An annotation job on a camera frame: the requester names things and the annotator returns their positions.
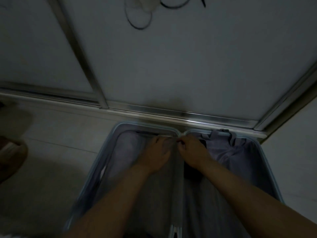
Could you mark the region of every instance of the gray fabric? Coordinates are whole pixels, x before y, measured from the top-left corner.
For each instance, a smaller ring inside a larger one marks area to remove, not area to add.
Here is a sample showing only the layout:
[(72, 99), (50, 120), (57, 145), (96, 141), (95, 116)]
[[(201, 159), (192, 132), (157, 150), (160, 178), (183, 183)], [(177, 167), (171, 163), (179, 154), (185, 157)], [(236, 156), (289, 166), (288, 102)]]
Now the gray fabric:
[[(115, 186), (123, 173), (137, 160), (153, 135), (123, 132), (119, 135), (108, 167), (102, 177), (95, 201)], [(176, 139), (164, 143), (164, 149), (173, 149)], [(171, 158), (143, 186), (126, 227), (126, 236), (167, 237), (171, 225), (174, 162)]]
[[(273, 189), (255, 144), (236, 136), (194, 136), (206, 140), (212, 158), (236, 175), (271, 196)], [(204, 177), (200, 182), (185, 179), (183, 237), (250, 237), (232, 208), (218, 190)]]

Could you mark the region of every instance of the open suitcase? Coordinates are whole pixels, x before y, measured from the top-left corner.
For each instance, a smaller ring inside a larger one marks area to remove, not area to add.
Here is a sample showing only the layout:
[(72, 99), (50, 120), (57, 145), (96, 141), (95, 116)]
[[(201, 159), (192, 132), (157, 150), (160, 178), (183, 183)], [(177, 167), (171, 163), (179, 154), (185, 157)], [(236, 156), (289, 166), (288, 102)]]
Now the open suitcase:
[(132, 166), (153, 136), (171, 137), (168, 163), (142, 188), (125, 237), (250, 237), (227, 201), (200, 173), (184, 163), (176, 139), (191, 134), (201, 140), (222, 165), (283, 202), (271, 169), (257, 140), (226, 130), (177, 129), (122, 122), (110, 132), (65, 225), (68, 230)]

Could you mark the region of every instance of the person's right hand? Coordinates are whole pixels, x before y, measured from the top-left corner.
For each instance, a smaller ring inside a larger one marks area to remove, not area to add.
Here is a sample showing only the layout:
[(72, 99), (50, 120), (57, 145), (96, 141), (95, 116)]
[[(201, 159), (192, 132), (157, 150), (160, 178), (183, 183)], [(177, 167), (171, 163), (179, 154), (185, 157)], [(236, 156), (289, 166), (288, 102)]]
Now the person's right hand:
[(208, 150), (196, 137), (191, 135), (183, 136), (180, 137), (177, 141), (182, 141), (185, 144), (184, 147), (179, 142), (177, 147), (181, 156), (189, 166), (200, 171), (203, 165), (211, 160), (211, 156), (208, 153)]

